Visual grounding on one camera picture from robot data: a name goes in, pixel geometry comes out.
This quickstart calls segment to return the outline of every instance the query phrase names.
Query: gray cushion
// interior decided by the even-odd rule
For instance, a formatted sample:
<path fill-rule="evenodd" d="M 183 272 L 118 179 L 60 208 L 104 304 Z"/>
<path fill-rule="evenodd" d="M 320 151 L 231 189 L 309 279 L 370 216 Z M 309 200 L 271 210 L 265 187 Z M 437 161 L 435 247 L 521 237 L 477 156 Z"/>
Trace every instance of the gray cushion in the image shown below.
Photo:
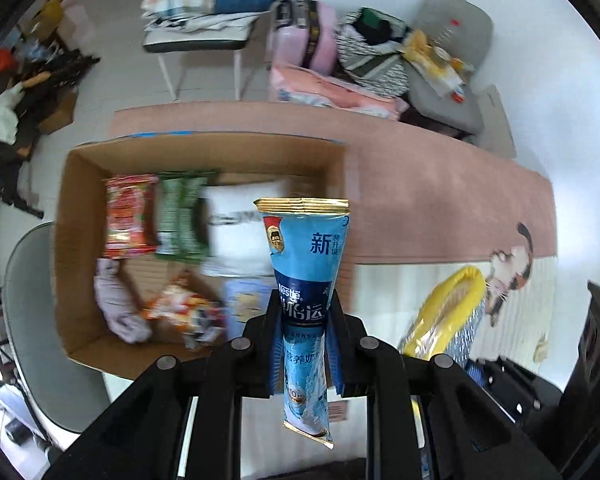
<path fill-rule="evenodd" d="M 53 224 L 18 242 L 4 273 L 2 307 L 20 377 L 34 402 L 57 426 L 83 432 L 109 405 L 102 374 L 64 354 L 51 290 Z"/>
<path fill-rule="evenodd" d="M 433 40 L 449 27 L 451 20 L 460 21 L 460 26 L 457 33 L 441 46 L 478 70 L 493 37 L 493 22 L 482 9 L 466 0 L 424 0 L 413 28 L 419 28 Z"/>
<path fill-rule="evenodd" d="M 429 83 L 405 62 L 409 77 L 409 101 L 425 117 L 448 124 L 468 134 L 482 131 L 483 122 L 478 100 L 469 87 L 464 87 L 464 102 L 456 103 L 451 96 L 440 97 Z"/>
<path fill-rule="evenodd" d="M 142 47 L 152 54 L 191 50 L 242 50 L 249 42 L 252 32 L 253 24 L 195 32 L 151 30 L 144 35 Z"/>

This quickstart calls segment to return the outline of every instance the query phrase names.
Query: pink suitcase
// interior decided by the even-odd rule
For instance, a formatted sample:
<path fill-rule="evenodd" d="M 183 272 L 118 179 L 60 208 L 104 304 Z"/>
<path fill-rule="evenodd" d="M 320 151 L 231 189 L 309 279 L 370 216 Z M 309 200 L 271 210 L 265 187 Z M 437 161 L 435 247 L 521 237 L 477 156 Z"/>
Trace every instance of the pink suitcase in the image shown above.
<path fill-rule="evenodd" d="M 331 75 L 337 50 L 336 11 L 316 0 L 282 0 L 272 32 L 273 62 Z"/>

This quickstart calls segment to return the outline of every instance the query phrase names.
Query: chair leg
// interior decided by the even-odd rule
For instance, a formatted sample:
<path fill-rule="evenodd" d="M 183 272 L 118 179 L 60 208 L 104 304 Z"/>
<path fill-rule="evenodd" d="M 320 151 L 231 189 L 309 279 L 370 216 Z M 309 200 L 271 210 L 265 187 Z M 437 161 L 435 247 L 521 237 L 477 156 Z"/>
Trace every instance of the chair leg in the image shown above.
<path fill-rule="evenodd" d="M 169 94 L 171 94 L 171 98 L 174 101 L 177 101 L 178 96 L 176 95 L 175 90 L 173 89 L 173 85 L 171 84 L 171 79 L 169 79 L 169 72 L 167 72 L 167 66 L 164 63 L 164 57 L 162 54 L 157 54 L 158 63 L 160 64 L 160 70 L 162 70 L 162 76 L 164 77 L 164 82 L 167 83 L 167 88 L 169 89 Z"/>
<path fill-rule="evenodd" d="M 269 11 L 269 28 L 267 29 L 265 41 L 265 51 L 264 51 L 264 64 L 267 67 L 267 70 L 271 68 L 273 64 L 273 51 L 276 46 L 276 7 L 274 6 Z"/>
<path fill-rule="evenodd" d="M 240 73 L 242 72 L 242 51 L 234 50 L 234 86 L 235 100 L 240 100 Z"/>

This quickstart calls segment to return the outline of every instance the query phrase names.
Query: black cable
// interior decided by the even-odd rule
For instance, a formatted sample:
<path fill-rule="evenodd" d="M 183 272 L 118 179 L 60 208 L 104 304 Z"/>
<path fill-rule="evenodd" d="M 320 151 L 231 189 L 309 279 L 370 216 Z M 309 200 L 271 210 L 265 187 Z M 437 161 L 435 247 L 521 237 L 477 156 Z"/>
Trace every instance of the black cable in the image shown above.
<path fill-rule="evenodd" d="M 2 420 L 0 421 L 0 441 L 2 440 L 2 430 L 4 429 L 4 410 L 2 410 Z"/>
<path fill-rule="evenodd" d="M 33 421 L 36 423 L 36 426 L 40 430 L 40 433 L 42 434 L 42 438 L 44 438 L 52 446 L 53 441 L 51 440 L 51 437 L 49 436 L 49 434 L 46 432 L 45 427 L 40 422 L 40 419 L 38 418 L 38 415 L 36 414 L 35 410 L 33 409 L 33 405 L 31 403 L 31 401 L 29 400 L 29 396 L 27 395 L 26 391 L 24 390 L 22 384 L 20 384 L 20 381 L 16 380 L 13 386 L 15 386 L 17 389 L 19 389 L 20 393 L 22 394 L 24 403 L 27 405 L 27 409 L 29 410 L 29 413 L 31 414 L 31 418 L 33 418 Z"/>

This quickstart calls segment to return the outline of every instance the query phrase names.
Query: red snack bag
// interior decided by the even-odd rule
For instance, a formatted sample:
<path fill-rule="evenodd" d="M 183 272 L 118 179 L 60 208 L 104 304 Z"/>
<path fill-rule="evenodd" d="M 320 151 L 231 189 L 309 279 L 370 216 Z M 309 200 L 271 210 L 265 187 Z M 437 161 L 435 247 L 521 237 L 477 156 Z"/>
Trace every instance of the red snack bag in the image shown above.
<path fill-rule="evenodd" d="M 155 183 L 152 174 L 107 179 L 107 241 L 105 258 L 153 253 L 157 246 L 150 216 Z"/>

